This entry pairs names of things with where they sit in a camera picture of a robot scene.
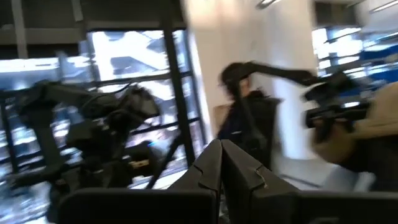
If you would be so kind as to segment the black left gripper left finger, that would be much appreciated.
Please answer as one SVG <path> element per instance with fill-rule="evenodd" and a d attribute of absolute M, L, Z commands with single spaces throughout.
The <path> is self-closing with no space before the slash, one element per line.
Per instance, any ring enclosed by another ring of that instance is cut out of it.
<path fill-rule="evenodd" d="M 168 189 L 176 208 L 167 224 L 218 224 L 222 145 L 213 140 L 188 170 Z"/>

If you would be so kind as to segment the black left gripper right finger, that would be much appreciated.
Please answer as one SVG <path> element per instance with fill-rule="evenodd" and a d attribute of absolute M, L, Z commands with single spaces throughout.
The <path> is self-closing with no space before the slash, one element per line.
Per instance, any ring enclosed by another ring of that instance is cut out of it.
<path fill-rule="evenodd" d="M 298 188 L 222 140 L 221 178 L 231 224 L 293 224 Z"/>

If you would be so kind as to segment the person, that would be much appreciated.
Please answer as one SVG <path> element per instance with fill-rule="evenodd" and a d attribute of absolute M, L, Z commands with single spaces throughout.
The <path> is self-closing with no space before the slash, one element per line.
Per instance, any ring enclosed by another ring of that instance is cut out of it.
<path fill-rule="evenodd" d="M 354 172 L 398 165 L 398 82 L 376 91 L 364 119 L 316 120 L 311 149 L 324 161 Z"/>
<path fill-rule="evenodd" d="M 222 85 L 233 102 L 216 135 L 230 140 L 272 169 L 272 148 L 278 98 L 251 90 L 249 66 L 242 62 L 229 64 L 220 75 Z"/>

